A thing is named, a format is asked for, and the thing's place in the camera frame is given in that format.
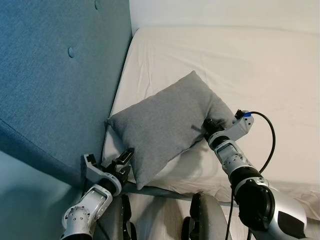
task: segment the blue upholstered headboard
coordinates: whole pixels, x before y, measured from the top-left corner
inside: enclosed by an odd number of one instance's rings
[[[131,39],[129,0],[0,1],[0,150],[79,185]]]

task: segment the mattress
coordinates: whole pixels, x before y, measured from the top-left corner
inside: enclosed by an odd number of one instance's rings
[[[192,70],[235,113],[258,111],[276,133],[273,158],[263,176],[300,201],[310,218],[320,220],[318,36],[252,27],[149,27],[134,35],[111,115],[156,94]],[[259,116],[237,144],[260,169],[272,135]],[[104,163],[123,151],[111,128]],[[131,174],[129,180],[134,182]],[[149,186],[181,194],[206,192],[230,201],[231,189],[205,140],[171,160]]]

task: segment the gray pillow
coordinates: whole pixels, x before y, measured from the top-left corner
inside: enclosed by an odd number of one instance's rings
[[[168,161],[203,138],[202,125],[207,117],[228,127],[234,116],[192,71],[156,95],[108,120],[124,147],[134,148],[131,164],[138,190],[148,184]]]

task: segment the white wall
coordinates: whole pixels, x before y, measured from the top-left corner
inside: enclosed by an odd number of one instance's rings
[[[132,33],[154,25],[256,26],[315,33],[318,0],[129,0]]]
[[[0,151],[0,238],[58,240],[79,190]]]

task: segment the bed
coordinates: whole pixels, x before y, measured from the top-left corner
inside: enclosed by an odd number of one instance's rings
[[[111,116],[156,94],[195,70],[235,113],[267,115],[276,150],[264,176],[299,200],[319,220],[319,87],[316,35],[251,27],[149,27],[135,34],[125,61]],[[255,117],[238,141],[259,169],[272,135]],[[107,129],[103,161],[124,150]],[[133,174],[130,181],[135,182]],[[148,184],[180,194],[198,191],[229,202],[230,183],[205,140],[171,160]]]
[[[4,1],[0,13],[1,151],[82,187],[81,155],[106,165],[123,150],[106,131],[107,118],[195,70],[233,112],[260,111],[272,120],[277,144],[264,176],[320,220],[316,34],[151,27],[132,39],[127,0]],[[271,147],[268,125],[256,117],[238,144],[261,167]],[[204,191],[221,202],[231,193],[205,141],[142,190],[125,190],[181,199]]]

